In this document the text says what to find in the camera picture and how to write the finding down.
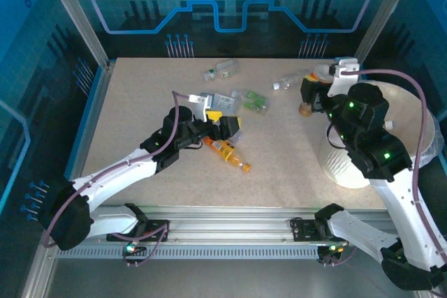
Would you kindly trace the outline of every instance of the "yellow object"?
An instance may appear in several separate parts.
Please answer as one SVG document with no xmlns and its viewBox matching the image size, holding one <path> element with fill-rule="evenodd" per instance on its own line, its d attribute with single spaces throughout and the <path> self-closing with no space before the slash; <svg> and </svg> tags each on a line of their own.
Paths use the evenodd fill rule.
<svg viewBox="0 0 447 298">
<path fill-rule="evenodd" d="M 251 165 L 245 163 L 242 155 L 236 150 L 234 146 L 232 146 L 228 141 L 214 141 L 209 137 L 203 139 L 203 143 L 205 143 L 209 148 L 213 149 L 226 161 L 235 167 L 242 168 L 243 172 L 248 172 L 251 169 Z"/>
<path fill-rule="evenodd" d="M 214 122 L 217 122 L 219 118 L 222 116 L 222 112 L 220 111 L 205 111 L 208 119 L 211 119 Z"/>
</svg>

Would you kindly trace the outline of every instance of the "sticker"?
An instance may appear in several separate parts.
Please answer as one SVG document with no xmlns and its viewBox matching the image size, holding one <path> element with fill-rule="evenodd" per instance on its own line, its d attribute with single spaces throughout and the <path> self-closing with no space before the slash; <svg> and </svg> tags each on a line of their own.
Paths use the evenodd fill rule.
<svg viewBox="0 0 447 298">
<path fill-rule="evenodd" d="M 221 146 L 221 144 L 218 143 L 217 141 L 214 141 L 214 142 L 212 143 L 212 146 L 213 146 L 214 148 L 217 148 L 217 150 L 222 150 L 222 146 Z"/>
<path fill-rule="evenodd" d="M 216 107 L 221 111 L 231 111 L 235 100 L 233 98 L 221 96 L 220 94 L 216 94 L 214 96 L 216 98 Z"/>
</svg>

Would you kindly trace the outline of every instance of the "glass panel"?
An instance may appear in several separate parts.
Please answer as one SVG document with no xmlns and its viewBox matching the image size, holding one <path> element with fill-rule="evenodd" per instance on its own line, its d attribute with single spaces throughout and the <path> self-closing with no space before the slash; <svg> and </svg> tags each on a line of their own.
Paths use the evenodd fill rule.
<svg viewBox="0 0 447 298">
<path fill-rule="evenodd" d="M 80 0 L 109 57 L 354 54 L 381 0 Z"/>
<path fill-rule="evenodd" d="M 447 0 L 400 0 L 365 61 L 366 68 L 391 68 L 403 71 L 422 86 L 431 113 L 440 121 L 447 138 Z M 398 84 L 416 94 L 409 83 L 393 76 L 374 76 Z M 444 218 L 439 227 L 447 230 L 445 158 L 435 158 L 420 173 L 424 197 L 436 199 L 433 209 Z"/>
<path fill-rule="evenodd" d="M 96 65 L 59 0 L 0 4 L 1 293 L 20 297 L 42 232 L 41 192 L 29 183 L 64 173 L 91 86 L 83 64 Z"/>
</svg>

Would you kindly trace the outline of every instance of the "cable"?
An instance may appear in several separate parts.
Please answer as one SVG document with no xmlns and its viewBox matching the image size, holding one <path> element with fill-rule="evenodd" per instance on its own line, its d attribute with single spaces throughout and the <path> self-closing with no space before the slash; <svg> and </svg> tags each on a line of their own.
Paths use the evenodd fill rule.
<svg viewBox="0 0 447 298">
<path fill-rule="evenodd" d="M 121 239 L 121 240 L 124 240 L 124 241 L 138 242 L 138 241 L 147 239 L 148 237 L 151 237 L 152 235 L 160 232 L 163 229 L 164 226 L 166 226 L 166 225 L 162 225 L 162 226 L 158 227 L 156 230 L 152 230 L 152 231 L 150 231 L 150 232 L 148 232 L 146 234 L 143 234 L 140 237 L 125 237 L 124 235 L 121 235 L 120 233 L 112 233 L 112 235 L 114 237 L 117 237 L 118 239 Z"/>
<path fill-rule="evenodd" d="M 333 143 L 329 140 L 329 133 L 330 133 L 330 130 L 332 129 L 333 126 L 334 126 L 334 125 L 333 125 L 333 123 L 331 122 L 331 123 L 329 124 L 329 126 L 328 126 L 328 130 L 326 131 L 326 137 L 327 137 L 327 139 L 328 139 L 329 144 L 331 145 L 331 147 L 333 147 L 333 148 L 335 148 L 335 149 L 346 149 L 346 147 L 338 147 L 338 146 L 336 146 L 335 144 L 333 144 Z"/>
<path fill-rule="evenodd" d="M 151 252 L 149 253 L 149 255 L 148 255 L 144 260 L 141 260 L 141 261 L 135 261 L 135 262 L 133 262 L 133 263 L 130 263 L 130 262 L 126 259 L 126 254 L 123 254 L 123 261 L 125 261 L 125 263 L 127 264 L 127 267 L 130 267 L 130 266 L 132 266 L 132 267 L 138 267 L 139 265 L 143 265 L 143 264 L 145 264 L 147 261 L 149 261 L 149 260 L 151 259 L 151 257 L 152 257 L 153 254 L 155 253 L 155 250 L 158 248 L 158 246 L 159 246 L 161 240 L 163 239 L 164 235 L 165 235 L 166 232 L 168 231 L 168 226 L 167 226 L 167 225 L 162 225 L 162 226 L 160 226 L 159 228 L 157 228 L 156 230 L 153 230 L 153 231 L 151 231 L 151 232 L 149 232 L 149 233 L 147 233 L 147 234 L 141 236 L 141 238 L 140 238 L 140 239 L 143 239 L 142 237 L 145 237 L 145 239 L 146 239 L 146 238 L 151 237 L 152 235 L 154 235 L 154 234 L 160 232 L 161 230 L 163 230 L 163 232 L 160 234 L 160 238 L 159 238 L 159 240 L 156 242 L 155 247 L 151 250 Z M 121 237 L 119 236 L 119 234 L 113 234 L 113 235 L 116 236 L 116 237 L 119 237 L 119 238 L 121 239 Z"/>
<path fill-rule="evenodd" d="M 356 251 L 357 251 L 357 247 L 354 247 L 354 249 L 351 251 L 351 253 L 349 254 L 349 256 L 348 256 L 345 260 L 342 260 L 342 261 L 339 260 L 337 263 L 335 263 L 335 264 L 333 265 L 333 267 L 336 267 L 336 266 L 338 266 L 338 265 L 342 265 L 342 264 L 348 262 L 348 261 L 354 256 L 354 254 L 356 253 Z"/>
<path fill-rule="evenodd" d="M 48 225 L 47 230 L 45 231 L 45 233 L 43 234 L 43 242 L 42 245 L 45 248 L 51 248 L 56 246 L 56 243 L 50 243 L 50 234 L 51 231 L 53 230 L 54 226 L 56 225 L 57 220 L 59 219 L 59 217 L 62 215 L 62 213 L 65 211 L 65 209 L 69 206 L 69 204 L 77 197 L 79 196 L 84 190 L 90 188 L 94 183 L 96 183 L 102 176 L 108 174 L 109 172 L 112 172 L 116 169 L 119 169 L 120 167 L 123 167 L 125 165 L 130 165 L 132 163 L 135 163 L 137 161 L 141 161 L 141 160 L 145 160 L 148 158 L 151 158 L 155 155 L 160 154 L 163 150 L 165 150 L 168 145 L 173 141 L 174 137 L 175 137 L 175 132 L 177 130 L 177 125 L 179 122 L 179 102 L 177 97 L 180 98 L 186 98 L 188 99 L 188 96 L 185 96 L 184 94 L 178 94 L 177 92 L 173 91 L 173 96 L 174 96 L 174 104 L 175 104 L 175 117 L 174 117 L 174 125 L 173 125 L 173 130 L 168 138 L 168 140 L 166 141 L 166 143 L 161 146 L 160 148 L 158 148 L 156 151 L 154 151 L 153 153 L 149 153 L 147 155 L 141 156 L 141 157 L 137 157 L 134 158 L 132 160 L 129 161 L 124 161 L 121 163 L 118 163 L 116 165 L 113 165 L 112 167 L 109 167 L 108 169 L 105 169 L 104 171 L 100 172 L 99 174 L 97 174 L 95 177 L 93 177 L 92 179 L 90 179 L 89 181 L 87 181 L 83 186 L 81 186 L 76 192 L 74 192 L 74 194 L 72 194 L 66 201 L 65 203 L 62 204 L 62 206 L 57 210 L 56 214 L 54 215 L 53 219 L 51 220 L 51 223 Z"/>
<path fill-rule="evenodd" d="M 199 149 L 202 148 L 202 147 L 203 147 L 203 142 L 202 142 L 202 140 L 200 140 L 200 141 L 199 141 L 199 145 L 198 145 L 197 147 L 189 146 L 189 147 L 185 147 L 184 149 L 199 150 Z"/>
<path fill-rule="evenodd" d="M 420 103 L 422 105 L 422 122 L 420 123 L 420 134 L 418 138 L 418 146 L 416 149 L 416 158 L 414 160 L 414 169 L 413 169 L 413 180 L 412 180 L 412 191 L 413 191 L 413 201 L 416 206 L 416 210 L 419 213 L 420 219 L 423 222 L 423 225 L 425 226 L 425 229 L 427 230 L 428 235 L 430 236 L 430 239 L 433 241 L 434 246 L 436 247 L 437 253 L 442 257 L 442 260 L 445 264 L 447 264 L 447 255 L 445 250 L 442 248 L 441 243 L 437 239 L 437 236 L 433 232 L 433 229 L 430 226 L 430 223 L 428 222 L 427 216 L 425 215 L 425 212 L 423 211 L 422 205 L 420 204 L 420 198 L 419 198 L 419 187 L 418 187 L 418 180 L 419 180 L 419 162 L 420 162 L 420 155 L 422 154 L 422 142 L 425 137 L 425 129 L 427 128 L 427 101 L 425 100 L 425 94 L 422 88 L 420 87 L 419 83 L 415 81 L 410 75 L 407 75 L 406 73 L 403 73 L 401 71 L 397 70 L 391 70 L 391 69 L 374 69 L 374 70 L 360 70 L 360 71 L 342 71 L 342 75 L 369 75 L 369 74 L 389 74 L 389 75 L 396 75 L 398 77 L 401 77 L 408 82 L 410 82 L 416 89 L 419 95 Z"/>
</svg>

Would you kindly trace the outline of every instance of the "label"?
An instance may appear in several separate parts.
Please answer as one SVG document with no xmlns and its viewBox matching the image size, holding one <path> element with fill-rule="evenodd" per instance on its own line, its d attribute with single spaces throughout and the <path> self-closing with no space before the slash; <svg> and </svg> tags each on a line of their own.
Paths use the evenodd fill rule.
<svg viewBox="0 0 447 298">
<path fill-rule="evenodd" d="M 256 112 L 262 112 L 267 107 L 267 98 L 253 91 L 248 91 L 246 95 L 247 101 L 244 107 Z"/>
<path fill-rule="evenodd" d="M 214 141 L 214 142 L 212 143 L 212 146 L 213 146 L 214 148 L 217 148 L 217 150 L 222 150 L 222 146 L 221 146 L 221 144 L 218 143 L 217 141 Z"/>
<path fill-rule="evenodd" d="M 222 112 L 230 112 L 233 107 L 234 102 L 235 102 L 234 98 L 222 96 L 220 94 L 215 94 L 212 108 L 216 107 L 217 109 L 219 109 Z"/>
</svg>

